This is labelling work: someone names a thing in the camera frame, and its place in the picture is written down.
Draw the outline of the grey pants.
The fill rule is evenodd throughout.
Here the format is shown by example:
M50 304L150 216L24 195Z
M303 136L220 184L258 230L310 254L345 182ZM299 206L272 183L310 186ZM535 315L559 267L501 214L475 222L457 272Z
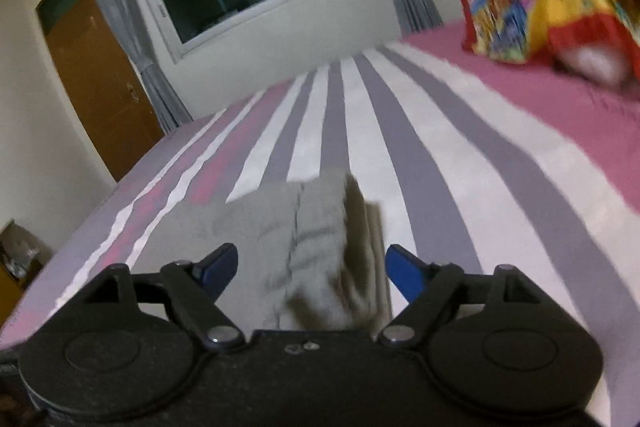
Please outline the grey pants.
M268 183L231 202L180 202L151 233L134 272L200 261L224 243L238 250L239 268L217 306L245 335L376 334L392 315L380 208L345 171Z

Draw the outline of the striped pink purple bedsheet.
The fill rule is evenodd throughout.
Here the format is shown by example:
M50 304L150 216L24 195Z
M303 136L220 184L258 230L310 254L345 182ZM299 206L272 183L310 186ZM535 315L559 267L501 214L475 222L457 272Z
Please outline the striped pink purple bedsheet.
M462 50L452 24L262 90L160 140L1 329L32 335L91 275L140 267L171 213L349 170L386 244L469 271L516 265L604 353L591 412L639 421L639 100Z

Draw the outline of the brown wooden door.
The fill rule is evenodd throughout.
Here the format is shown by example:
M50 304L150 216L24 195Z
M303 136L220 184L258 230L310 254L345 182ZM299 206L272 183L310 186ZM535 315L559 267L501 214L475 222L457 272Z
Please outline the brown wooden door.
M118 181L164 132L96 0L42 0L40 26L73 108Z

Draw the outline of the colourful folded blanket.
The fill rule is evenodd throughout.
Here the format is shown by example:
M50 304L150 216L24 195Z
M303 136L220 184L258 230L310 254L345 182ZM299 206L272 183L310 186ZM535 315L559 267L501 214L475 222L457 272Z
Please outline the colourful folded blanket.
M561 63L563 50L604 44L639 75L639 0L461 0L463 49L512 64Z

